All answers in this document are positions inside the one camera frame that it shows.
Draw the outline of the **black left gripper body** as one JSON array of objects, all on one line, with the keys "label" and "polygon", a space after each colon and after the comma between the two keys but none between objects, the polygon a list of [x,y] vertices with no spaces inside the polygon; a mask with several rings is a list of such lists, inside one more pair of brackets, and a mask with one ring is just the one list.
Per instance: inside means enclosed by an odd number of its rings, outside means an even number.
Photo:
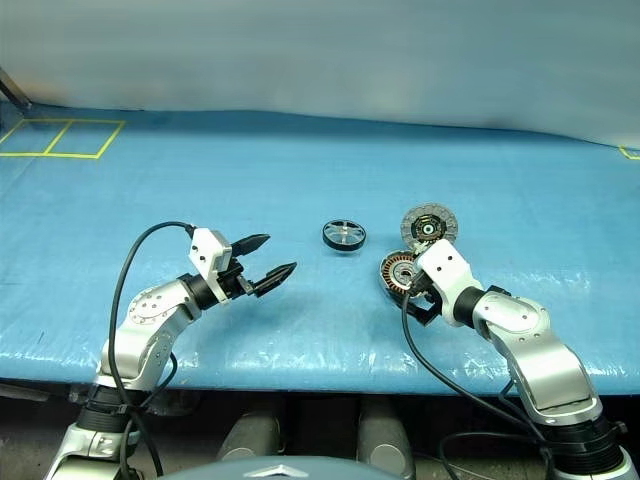
[{"label": "black left gripper body", "polygon": [[246,279],[243,275],[244,267],[235,257],[230,259],[228,268],[218,274],[218,284],[226,298],[234,300],[241,296],[256,293],[257,284]]}]

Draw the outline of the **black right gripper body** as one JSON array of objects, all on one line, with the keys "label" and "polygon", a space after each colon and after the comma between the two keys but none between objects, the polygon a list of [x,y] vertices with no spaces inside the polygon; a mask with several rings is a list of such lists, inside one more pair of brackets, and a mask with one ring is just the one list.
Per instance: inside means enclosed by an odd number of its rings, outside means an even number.
[{"label": "black right gripper body", "polygon": [[[409,313],[412,316],[440,316],[442,301],[435,290],[432,280],[424,273],[418,272],[411,280],[409,289]],[[431,306],[428,309],[418,306],[414,298],[424,297]]]}]

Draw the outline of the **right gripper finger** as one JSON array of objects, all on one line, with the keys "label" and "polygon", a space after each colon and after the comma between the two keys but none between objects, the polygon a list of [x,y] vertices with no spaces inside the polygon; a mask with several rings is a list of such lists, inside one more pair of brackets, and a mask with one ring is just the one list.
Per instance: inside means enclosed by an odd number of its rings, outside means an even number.
[{"label": "right gripper finger", "polygon": [[422,326],[427,326],[437,317],[437,304],[425,308],[411,299],[404,299],[401,302],[401,316],[405,325],[409,323],[409,318],[413,317]]}]

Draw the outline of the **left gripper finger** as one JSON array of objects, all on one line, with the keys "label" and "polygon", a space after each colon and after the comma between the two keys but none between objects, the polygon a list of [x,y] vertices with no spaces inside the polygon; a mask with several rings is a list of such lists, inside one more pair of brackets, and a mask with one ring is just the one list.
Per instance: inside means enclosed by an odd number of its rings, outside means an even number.
[{"label": "left gripper finger", "polygon": [[269,234],[253,234],[231,244],[232,256],[237,258],[248,255],[259,249],[271,236]]},{"label": "left gripper finger", "polygon": [[297,263],[282,264],[265,274],[265,277],[253,283],[253,295],[257,298],[279,287],[296,269]]}]

